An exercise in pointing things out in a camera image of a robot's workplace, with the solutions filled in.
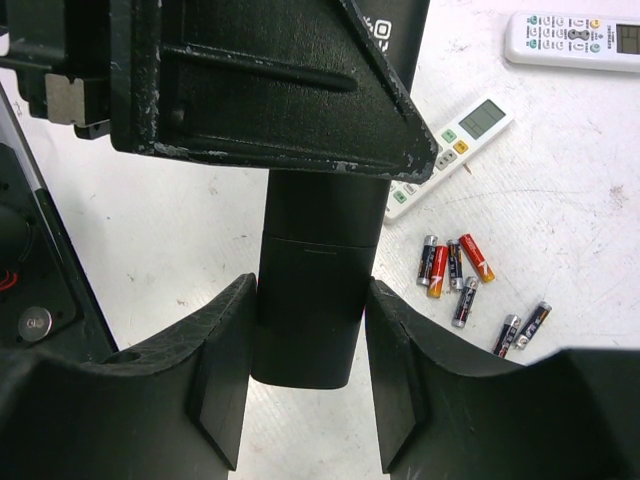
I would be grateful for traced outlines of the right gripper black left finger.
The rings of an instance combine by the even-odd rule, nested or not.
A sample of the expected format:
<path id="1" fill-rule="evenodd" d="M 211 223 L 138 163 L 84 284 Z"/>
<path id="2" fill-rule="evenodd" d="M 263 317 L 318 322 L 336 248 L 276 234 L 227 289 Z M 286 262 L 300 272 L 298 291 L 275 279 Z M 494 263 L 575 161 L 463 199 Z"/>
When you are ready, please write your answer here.
<path id="1" fill-rule="evenodd" d="M 256 324 L 243 274 L 105 362 L 1 353 L 5 479 L 224 479 L 238 464 Z"/>

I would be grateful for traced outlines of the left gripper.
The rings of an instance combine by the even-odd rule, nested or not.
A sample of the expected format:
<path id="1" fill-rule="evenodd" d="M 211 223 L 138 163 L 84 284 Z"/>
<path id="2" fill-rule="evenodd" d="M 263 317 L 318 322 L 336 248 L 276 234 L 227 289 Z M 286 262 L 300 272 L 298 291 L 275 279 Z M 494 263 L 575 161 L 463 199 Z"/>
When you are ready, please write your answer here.
<path id="1" fill-rule="evenodd" d="M 110 131 L 110 3 L 3 1 L 1 66 L 16 72 L 31 116 L 81 139 Z"/>

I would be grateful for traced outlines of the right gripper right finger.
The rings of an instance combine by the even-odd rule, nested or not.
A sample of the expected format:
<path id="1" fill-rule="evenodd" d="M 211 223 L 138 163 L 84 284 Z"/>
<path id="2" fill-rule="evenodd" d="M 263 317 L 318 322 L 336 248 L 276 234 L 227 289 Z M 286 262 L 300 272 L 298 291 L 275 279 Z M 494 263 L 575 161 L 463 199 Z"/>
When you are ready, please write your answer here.
<path id="1" fill-rule="evenodd" d="M 528 366 L 422 316 L 379 280 L 365 331 L 393 479 L 635 479 L 639 355 L 565 349 Z"/>

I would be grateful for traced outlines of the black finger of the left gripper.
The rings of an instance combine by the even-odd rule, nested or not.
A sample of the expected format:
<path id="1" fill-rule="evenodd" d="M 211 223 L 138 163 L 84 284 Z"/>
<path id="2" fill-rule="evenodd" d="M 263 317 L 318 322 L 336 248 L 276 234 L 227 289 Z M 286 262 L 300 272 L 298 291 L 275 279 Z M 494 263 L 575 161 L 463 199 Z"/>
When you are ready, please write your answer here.
<path id="1" fill-rule="evenodd" d="M 424 1 L 114 1 L 111 141 L 195 163 L 417 183 Z"/>

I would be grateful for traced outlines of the black battery pair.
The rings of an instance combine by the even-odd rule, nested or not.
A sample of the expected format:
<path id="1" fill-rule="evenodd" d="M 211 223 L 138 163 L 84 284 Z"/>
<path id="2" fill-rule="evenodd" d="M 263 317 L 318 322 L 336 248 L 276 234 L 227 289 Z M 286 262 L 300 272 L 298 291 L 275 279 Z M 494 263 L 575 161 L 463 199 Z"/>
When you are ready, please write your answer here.
<path id="1" fill-rule="evenodd" d="M 492 348 L 492 353 L 505 358 L 521 324 L 521 318 L 516 314 L 509 314 L 505 317 L 501 330 Z"/>
<path id="2" fill-rule="evenodd" d="M 532 310 L 514 341 L 514 347 L 516 349 L 524 350 L 528 346 L 551 311 L 552 307 L 547 302 L 541 301 L 538 303 L 538 305 Z"/>

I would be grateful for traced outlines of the black remote control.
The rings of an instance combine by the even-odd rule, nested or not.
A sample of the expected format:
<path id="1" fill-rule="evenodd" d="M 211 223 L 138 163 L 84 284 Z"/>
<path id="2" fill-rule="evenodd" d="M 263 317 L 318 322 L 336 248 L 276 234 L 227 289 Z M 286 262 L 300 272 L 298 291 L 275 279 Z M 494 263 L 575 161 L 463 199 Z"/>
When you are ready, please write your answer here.
<path id="1" fill-rule="evenodd" d="M 269 174 L 252 377 L 337 389 L 349 379 L 391 184 L 343 174 Z"/>

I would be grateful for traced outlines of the white remote upright centre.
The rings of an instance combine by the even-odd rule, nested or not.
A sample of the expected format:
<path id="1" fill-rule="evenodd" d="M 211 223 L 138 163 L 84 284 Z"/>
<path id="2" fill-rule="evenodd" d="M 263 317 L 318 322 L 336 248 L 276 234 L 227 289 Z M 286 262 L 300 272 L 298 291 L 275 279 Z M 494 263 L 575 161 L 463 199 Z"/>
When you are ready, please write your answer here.
<path id="1" fill-rule="evenodd" d="M 384 223 L 403 217 L 453 173 L 497 138 L 514 120 L 513 112 L 499 97 L 484 95 L 436 132 L 438 154 L 428 180 L 421 184 L 393 181 Z"/>

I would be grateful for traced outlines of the white remote top left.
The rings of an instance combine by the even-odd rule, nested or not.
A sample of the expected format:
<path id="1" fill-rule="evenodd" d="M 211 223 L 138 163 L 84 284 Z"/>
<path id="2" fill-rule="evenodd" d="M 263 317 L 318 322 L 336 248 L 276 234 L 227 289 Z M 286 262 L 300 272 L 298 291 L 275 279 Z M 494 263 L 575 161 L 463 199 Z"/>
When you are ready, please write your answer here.
<path id="1" fill-rule="evenodd" d="M 509 19 L 504 56 L 515 64 L 639 72 L 639 21 L 601 15 L 517 12 Z"/>

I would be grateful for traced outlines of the red battery lower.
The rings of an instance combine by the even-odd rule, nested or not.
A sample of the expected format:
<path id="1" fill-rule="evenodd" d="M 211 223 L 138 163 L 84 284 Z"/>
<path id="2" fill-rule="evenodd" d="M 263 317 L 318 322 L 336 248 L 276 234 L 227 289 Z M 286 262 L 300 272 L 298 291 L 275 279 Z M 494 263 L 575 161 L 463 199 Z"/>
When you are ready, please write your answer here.
<path id="1" fill-rule="evenodd" d="M 441 296 L 447 270 L 447 258 L 448 248 L 445 245 L 438 245 L 427 288 L 427 296 L 430 298 L 439 298 Z"/>

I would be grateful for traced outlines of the red battery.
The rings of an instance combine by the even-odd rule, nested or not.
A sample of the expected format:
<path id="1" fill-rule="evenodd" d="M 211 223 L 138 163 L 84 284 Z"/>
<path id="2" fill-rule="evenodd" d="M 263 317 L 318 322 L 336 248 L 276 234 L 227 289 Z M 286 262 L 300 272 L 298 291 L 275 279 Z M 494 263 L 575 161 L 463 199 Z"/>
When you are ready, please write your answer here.
<path id="1" fill-rule="evenodd" d="M 445 245 L 438 245 L 427 288 L 427 296 L 430 298 L 439 298 L 441 296 L 447 270 L 447 258 L 448 248 Z"/>
<path id="2" fill-rule="evenodd" d="M 470 234 L 464 234 L 459 242 L 479 279 L 483 283 L 494 281 L 495 274 L 474 238 Z"/>

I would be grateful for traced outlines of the black battery cluster right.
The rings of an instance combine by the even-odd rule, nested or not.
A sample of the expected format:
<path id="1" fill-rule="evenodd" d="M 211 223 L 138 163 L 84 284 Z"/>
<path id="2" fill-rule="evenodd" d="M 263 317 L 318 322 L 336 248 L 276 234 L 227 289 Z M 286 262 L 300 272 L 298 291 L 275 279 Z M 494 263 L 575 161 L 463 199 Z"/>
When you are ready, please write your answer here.
<path id="1" fill-rule="evenodd" d="M 464 328 L 466 326 L 478 290 L 478 284 L 477 277 L 469 276 L 466 278 L 451 321 L 453 327 Z"/>

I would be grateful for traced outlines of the black battery cluster middle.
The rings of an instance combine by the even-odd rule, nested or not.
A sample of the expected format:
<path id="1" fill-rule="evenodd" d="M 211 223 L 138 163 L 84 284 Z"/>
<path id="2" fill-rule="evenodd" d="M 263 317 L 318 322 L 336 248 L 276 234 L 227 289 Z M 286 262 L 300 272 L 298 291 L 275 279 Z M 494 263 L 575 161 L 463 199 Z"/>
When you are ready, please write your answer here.
<path id="1" fill-rule="evenodd" d="M 438 246 L 438 237 L 435 235 L 426 235 L 423 241 L 419 269 L 417 273 L 416 283 L 422 286 L 430 284 L 431 271 L 435 259 L 436 249 Z"/>

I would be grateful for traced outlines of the black battery in cluster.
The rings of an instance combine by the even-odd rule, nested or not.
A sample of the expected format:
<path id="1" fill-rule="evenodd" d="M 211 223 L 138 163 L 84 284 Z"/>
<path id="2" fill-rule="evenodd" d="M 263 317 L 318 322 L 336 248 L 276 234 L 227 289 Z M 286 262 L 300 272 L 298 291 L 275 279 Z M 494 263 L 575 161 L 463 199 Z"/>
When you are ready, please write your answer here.
<path id="1" fill-rule="evenodd" d="M 452 289 L 460 291 L 464 287 L 461 246 L 456 239 L 449 239 L 446 242 L 446 246 L 448 251 L 449 284 Z"/>

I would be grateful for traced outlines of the red battery top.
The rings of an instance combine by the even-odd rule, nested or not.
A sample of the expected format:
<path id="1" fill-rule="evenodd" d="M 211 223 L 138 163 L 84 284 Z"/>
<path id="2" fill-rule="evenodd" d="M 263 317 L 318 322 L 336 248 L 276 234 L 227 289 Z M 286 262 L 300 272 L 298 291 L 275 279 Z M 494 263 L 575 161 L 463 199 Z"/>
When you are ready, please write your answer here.
<path id="1" fill-rule="evenodd" d="M 494 281 L 495 274 L 474 238 L 470 234 L 464 234 L 459 242 L 479 279 L 483 283 Z"/>

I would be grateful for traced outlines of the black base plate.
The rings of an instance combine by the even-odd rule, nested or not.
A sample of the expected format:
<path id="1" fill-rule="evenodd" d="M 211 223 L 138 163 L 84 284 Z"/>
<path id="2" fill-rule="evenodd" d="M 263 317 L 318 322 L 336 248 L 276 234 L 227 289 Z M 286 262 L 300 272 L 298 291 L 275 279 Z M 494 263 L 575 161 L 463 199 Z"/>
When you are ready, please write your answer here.
<path id="1" fill-rule="evenodd" d="M 1 346 L 79 362 L 116 352 L 8 97 L 1 98 Z"/>

